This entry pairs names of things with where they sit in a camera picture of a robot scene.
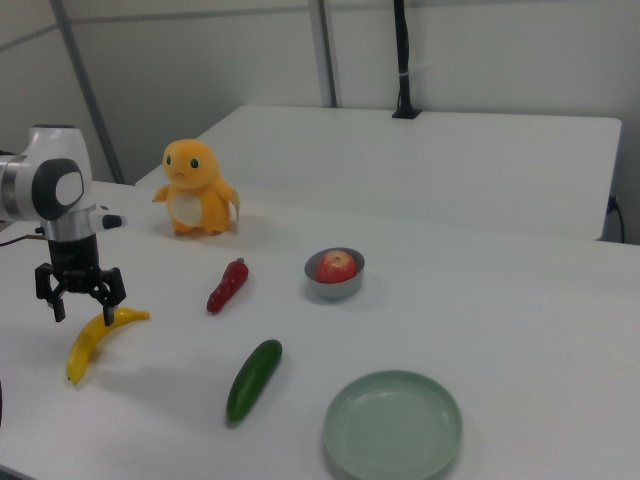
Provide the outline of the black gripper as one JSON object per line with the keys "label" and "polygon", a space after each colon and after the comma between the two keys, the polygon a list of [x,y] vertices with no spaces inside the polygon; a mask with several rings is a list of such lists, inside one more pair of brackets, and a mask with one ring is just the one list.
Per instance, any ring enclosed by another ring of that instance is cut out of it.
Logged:
{"label": "black gripper", "polygon": [[126,289],[119,268],[101,270],[96,235],[66,242],[48,242],[51,264],[35,269],[35,289],[38,299],[52,309],[56,323],[66,318],[64,292],[90,293],[102,306],[103,322],[111,326],[115,310],[126,298]]}

